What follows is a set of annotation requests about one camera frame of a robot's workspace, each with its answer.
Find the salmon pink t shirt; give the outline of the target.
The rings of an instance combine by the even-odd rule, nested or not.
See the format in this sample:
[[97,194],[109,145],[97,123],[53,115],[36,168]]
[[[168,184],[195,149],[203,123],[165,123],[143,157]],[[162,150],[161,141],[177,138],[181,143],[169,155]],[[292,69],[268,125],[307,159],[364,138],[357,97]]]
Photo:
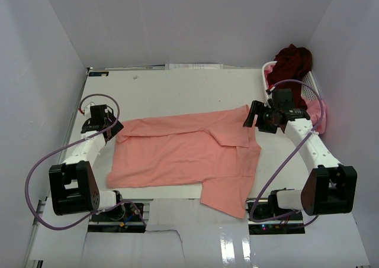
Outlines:
[[199,183],[200,202],[244,218],[261,147],[243,124],[249,107],[123,122],[109,188]]

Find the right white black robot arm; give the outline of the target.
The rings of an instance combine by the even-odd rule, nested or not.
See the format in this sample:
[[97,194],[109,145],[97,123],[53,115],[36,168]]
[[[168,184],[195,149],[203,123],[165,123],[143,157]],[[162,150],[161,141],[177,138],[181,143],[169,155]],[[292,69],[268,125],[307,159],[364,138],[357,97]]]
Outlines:
[[282,132],[296,146],[309,176],[301,190],[278,189],[269,195],[268,215],[283,219],[289,212],[304,211],[309,216],[347,214],[352,211],[357,182],[357,172],[352,166],[344,166],[323,144],[312,129],[313,124],[303,109],[293,108],[287,102],[279,106],[265,106],[253,101],[244,127],[256,126],[266,133]]

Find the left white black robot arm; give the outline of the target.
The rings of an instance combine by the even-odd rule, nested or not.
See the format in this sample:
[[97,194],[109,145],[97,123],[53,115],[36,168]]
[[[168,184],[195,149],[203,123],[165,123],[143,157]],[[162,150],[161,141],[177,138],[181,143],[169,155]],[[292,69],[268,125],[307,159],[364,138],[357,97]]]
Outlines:
[[83,142],[62,164],[49,170],[50,191],[56,215],[77,214],[104,210],[113,220],[124,216],[125,205],[117,190],[100,190],[92,170],[102,148],[122,130],[115,116],[106,112],[88,118],[81,129]]

